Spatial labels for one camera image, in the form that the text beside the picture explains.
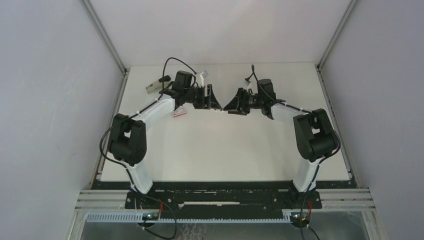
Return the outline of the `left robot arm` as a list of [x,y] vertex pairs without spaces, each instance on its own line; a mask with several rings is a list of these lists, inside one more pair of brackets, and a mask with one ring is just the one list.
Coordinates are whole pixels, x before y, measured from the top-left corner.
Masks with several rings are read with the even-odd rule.
[[222,110],[211,84],[205,84],[207,71],[190,73],[179,70],[175,79],[168,75],[159,79],[162,90],[159,97],[141,110],[130,115],[118,113],[114,116],[109,135],[107,151],[112,162],[125,168],[130,187],[138,192],[137,202],[149,209],[156,203],[157,196],[150,191],[153,180],[143,159],[147,153],[147,131],[162,117],[171,115],[184,104],[192,104],[199,110]]

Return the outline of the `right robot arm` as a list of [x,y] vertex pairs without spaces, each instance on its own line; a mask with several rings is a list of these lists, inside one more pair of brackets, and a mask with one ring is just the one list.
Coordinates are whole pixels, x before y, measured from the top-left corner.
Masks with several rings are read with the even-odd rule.
[[256,85],[257,93],[240,87],[223,110],[246,116],[252,109],[260,109],[271,120],[293,124],[296,147],[302,160],[292,181],[295,191],[289,194],[289,203],[302,208],[309,201],[307,192],[316,187],[320,165],[340,151],[340,138],[324,109],[306,110],[278,99],[270,79],[258,80]]

